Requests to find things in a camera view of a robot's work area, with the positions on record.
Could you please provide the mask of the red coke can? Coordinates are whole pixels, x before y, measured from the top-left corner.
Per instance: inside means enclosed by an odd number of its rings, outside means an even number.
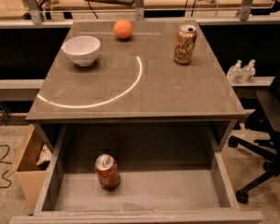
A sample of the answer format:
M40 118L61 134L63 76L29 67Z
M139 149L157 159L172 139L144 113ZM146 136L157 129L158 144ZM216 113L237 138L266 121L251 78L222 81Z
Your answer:
M104 189L114 189L120 182L117 161L108 154L102 154L96 159L94 171Z

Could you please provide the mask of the grey cabinet counter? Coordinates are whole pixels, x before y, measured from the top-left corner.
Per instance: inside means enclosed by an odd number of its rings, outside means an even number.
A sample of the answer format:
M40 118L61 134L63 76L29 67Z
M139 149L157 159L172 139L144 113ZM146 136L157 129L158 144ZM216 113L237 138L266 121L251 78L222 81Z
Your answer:
M69 37L92 35L101 54L89 67L58 53L26 117L49 123L213 121L223 144L245 111L203 34L190 64L174 60L178 21L136 21L128 41L110 21L74 22Z

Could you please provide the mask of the grey open top drawer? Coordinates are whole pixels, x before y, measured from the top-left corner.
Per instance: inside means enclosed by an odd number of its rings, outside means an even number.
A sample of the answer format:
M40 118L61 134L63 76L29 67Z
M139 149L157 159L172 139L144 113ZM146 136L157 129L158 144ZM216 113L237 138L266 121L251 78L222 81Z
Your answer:
M104 189L96 159L120 182ZM236 201L209 125L65 125L30 216L10 224L259 224Z

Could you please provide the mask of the gold soda can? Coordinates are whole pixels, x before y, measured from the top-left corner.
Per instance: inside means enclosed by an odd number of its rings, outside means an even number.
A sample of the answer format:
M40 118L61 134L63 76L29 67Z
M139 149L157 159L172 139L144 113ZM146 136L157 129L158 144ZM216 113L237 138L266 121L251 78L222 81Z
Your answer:
M189 64L197 38L197 28L191 24L181 25L176 33L174 59L180 64Z

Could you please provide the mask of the orange fruit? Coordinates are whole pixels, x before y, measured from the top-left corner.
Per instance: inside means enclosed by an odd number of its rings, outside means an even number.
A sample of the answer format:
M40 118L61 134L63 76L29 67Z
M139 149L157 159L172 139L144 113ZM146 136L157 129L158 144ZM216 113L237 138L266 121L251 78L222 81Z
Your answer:
M127 39L132 36L133 26L127 20L119 20L115 22L113 30L117 38Z

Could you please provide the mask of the white bowl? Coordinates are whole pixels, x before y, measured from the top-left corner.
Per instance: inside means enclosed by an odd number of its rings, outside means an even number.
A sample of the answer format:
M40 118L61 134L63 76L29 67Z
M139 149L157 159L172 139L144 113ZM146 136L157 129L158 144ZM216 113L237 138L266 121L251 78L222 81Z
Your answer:
M92 65L100 54L101 42L98 38L88 35L68 39L62 45L66 58L79 66Z

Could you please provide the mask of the clear sanitizer bottle left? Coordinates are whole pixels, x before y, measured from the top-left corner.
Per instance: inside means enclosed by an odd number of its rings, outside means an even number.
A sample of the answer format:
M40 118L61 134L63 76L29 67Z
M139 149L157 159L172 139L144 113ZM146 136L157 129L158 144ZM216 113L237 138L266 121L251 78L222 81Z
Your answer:
M231 84L237 84L239 82L242 73L242 61L238 60L235 65L231 66L228 73L227 79Z

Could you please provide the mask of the crumpled paper in box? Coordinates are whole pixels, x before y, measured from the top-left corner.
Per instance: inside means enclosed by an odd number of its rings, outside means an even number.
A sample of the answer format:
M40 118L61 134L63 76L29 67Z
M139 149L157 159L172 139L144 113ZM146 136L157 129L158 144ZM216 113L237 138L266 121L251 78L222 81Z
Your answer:
M36 162L36 165L39 166L39 165L42 165L42 164L50 161L51 157L52 157L51 151L49 150L49 148L46 145L44 145L39 154L39 158Z

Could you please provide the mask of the cardboard box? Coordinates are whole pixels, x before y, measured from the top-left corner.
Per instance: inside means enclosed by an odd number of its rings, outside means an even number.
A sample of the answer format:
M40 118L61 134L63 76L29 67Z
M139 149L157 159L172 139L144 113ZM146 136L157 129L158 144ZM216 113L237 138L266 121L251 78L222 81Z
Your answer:
M7 171L7 176L17 175L21 190L29 206L36 205L38 195L47 176L48 164L41 164L39 161L44 145L45 143L36 132L35 127L29 125L11 167Z

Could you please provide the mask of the black office chair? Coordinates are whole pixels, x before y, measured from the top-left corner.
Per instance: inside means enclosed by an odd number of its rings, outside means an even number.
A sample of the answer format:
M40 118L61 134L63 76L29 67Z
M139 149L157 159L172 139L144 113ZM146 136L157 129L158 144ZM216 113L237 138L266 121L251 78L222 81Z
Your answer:
M257 104L254 112L245 121L245 128L267 133L268 140L256 139L253 144L232 135L229 147L245 147L263 157L265 173L236 191L239 203L248 203L248 192L268 179L280 175L280 70L265 91L255 92Z

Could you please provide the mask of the metal frame post middle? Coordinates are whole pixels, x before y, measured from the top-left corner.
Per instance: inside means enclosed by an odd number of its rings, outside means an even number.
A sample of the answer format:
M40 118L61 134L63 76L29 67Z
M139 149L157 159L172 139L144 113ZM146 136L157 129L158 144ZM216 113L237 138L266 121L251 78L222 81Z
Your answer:
M144 19L144 0L134 0L135 19L142 21Z

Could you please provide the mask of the metal frame post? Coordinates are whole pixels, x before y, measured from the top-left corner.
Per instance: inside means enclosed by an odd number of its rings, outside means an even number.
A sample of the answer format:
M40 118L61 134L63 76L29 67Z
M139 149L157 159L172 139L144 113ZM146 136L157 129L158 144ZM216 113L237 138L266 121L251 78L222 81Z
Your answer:
M34 24L41 24L43 18L39 11L39 5L36 0L24 0L29 8L31 20Z
M144 19L144 0L134 0L135 19L142 21Z
M240 21L247 21L252 8L253 0L242 0L241 7L238 9L236 16Z

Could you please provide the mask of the metal frame post right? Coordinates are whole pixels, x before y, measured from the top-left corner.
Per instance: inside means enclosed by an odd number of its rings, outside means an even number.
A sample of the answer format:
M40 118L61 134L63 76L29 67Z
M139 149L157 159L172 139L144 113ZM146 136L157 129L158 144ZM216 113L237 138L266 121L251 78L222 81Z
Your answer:
M242 0L241 7L238 9L236 16L240 21L247 21L252 8L253 0Z

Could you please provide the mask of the metal frame post left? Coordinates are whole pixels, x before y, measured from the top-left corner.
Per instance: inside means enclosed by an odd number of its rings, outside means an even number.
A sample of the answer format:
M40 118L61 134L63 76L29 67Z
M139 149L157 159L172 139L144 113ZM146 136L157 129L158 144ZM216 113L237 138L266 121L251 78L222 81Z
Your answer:
M24 0L29 8L31 20L34 24L41 24L43 18L39 11L39 5L36 0Z

